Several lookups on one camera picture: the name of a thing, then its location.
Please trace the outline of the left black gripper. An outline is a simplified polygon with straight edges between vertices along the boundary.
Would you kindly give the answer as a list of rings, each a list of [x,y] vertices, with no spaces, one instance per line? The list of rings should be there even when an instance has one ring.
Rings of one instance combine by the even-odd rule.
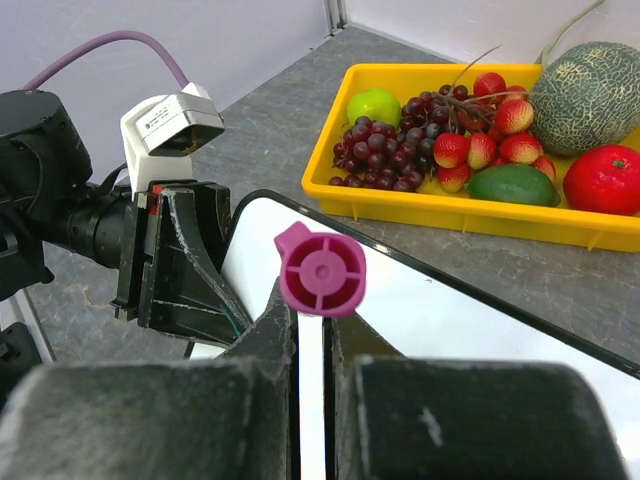
[[[156,184],[148,199],[125,208],[116,317],[193,341],[230,345],[251,317],[222,276],[229,189],[214,182],[176,185],[162,190]]]

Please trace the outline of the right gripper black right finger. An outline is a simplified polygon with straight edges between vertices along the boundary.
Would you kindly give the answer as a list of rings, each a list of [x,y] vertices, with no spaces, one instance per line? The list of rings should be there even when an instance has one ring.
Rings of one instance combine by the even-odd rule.
[[[586,380],[552,363],[411,359],[360,316],[324,319],[331,479],[626,479]]]

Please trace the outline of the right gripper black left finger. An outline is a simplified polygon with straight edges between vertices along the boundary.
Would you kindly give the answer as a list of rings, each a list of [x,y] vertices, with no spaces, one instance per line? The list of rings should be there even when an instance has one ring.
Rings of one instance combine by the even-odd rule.
[[[273,287],[212,360],[45,365],[1,414],[5,479],[290,479],[297,318]]]

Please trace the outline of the white marker with pink cap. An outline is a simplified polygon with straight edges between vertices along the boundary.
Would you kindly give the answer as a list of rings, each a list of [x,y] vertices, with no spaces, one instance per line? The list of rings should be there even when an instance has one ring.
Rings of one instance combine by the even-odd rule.
[[[365,296],[367,263],[353,238],[313,232],[297,221],[274,238],[281,259],[279,288],[293,310],[342,318],[356,311]]]

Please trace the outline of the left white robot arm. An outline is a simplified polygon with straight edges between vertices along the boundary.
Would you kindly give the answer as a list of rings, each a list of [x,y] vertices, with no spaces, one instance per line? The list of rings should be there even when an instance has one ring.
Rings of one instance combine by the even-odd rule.
[[[140,191],[89,182],[90,156],[61,100],[1,96],[1,295],[49,283],[51,243],[118,273],[118,319],[229,346],[251,325],[222,277],[230,192],[189,174],[153,172]]]

